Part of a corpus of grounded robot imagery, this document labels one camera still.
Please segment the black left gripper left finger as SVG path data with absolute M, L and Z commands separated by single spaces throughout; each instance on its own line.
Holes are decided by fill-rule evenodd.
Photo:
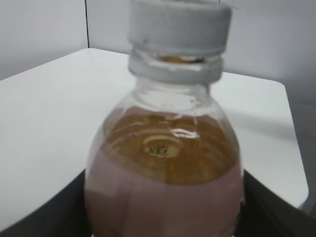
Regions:
M 43 206 L 0 232 L 2 237 L 90 237 L 92 231 L 84 206 L 84 175 Z

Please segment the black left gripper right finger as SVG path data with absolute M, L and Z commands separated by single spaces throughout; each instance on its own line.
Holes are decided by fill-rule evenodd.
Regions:
M 271 192 L 246 170 L 236 237 L 314 237 L 316 220 Z

